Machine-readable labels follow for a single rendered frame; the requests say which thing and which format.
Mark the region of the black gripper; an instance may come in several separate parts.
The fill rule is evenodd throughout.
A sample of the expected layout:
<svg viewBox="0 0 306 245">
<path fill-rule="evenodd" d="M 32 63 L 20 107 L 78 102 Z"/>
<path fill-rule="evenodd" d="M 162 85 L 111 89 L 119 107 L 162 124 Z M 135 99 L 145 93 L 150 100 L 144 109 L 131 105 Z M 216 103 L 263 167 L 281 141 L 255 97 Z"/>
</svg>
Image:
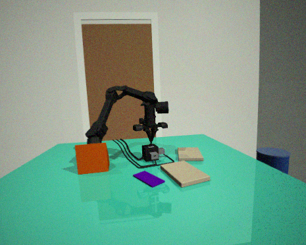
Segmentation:
<svg viewBox="0 0 306 245">
<path fill-rule="evenodd" d="M 155 114 L 145 114 L 144 117 L 145 117 L 145 125 L 142 126 L 140 124 L 134 124 L 133 130 L 141 131 L 143 129 L 143 131 L 146 132 L 150 142 L 153 141 L 156 132 L 159 130 L 158 127 L 168 128 L 168 125 L 165 122 L 158 122 L 158 124 L 155 123 L 155 118 L 156 118 Z"/>
</svg>

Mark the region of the purple flat rectangular slab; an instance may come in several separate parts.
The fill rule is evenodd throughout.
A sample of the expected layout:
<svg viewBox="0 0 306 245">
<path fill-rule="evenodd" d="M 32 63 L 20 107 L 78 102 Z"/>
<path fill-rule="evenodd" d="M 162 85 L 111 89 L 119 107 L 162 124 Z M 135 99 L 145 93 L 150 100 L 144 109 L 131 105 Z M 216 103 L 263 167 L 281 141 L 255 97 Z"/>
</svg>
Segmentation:
<svg viewBox="0 0 306 245">
<path fill-rule="evenodd" d="M 140 172 L 138 174 L 133 175 L 133 177 L 135 177 L 138 180 L 141 180 L 142 182 L 148 184 L 151 187 L 154 187 L 156 185 L 159 185 L 163 182 L 165 182 L 165 180 L 162 180 L 146 171 Z"/>
</svg>

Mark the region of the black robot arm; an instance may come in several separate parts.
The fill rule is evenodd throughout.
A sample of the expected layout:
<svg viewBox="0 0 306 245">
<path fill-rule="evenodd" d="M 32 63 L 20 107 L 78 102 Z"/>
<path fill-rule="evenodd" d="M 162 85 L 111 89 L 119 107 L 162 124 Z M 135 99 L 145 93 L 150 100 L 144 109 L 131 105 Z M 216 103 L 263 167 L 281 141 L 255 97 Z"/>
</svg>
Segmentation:
<svg viewBox="0 0 306 245">
<path fill-rule="evenodd" d="M 120 95 L 117 94 L 116 90 L 122 91 Z M 142 92 L 126 85 L 124 86 L 113 86 L 106 90 L 105 102 L 103 108 L 99 114 L 98 119 L 93 123 L 91 128 L 86 132 L 88 138 L 87 144 L 99 144 L 101 143 L 104 135 L 108 128 L 105 125 L 111 111 L 111 108 L 118 99 L 122 99 L 125 95 L 132 96 L 134 98 L 143 101 L 141 106 L 144 106 L 145 114 L 168 113 L 168 102 L 158 102 L 153 92 Z"/>
</svg>

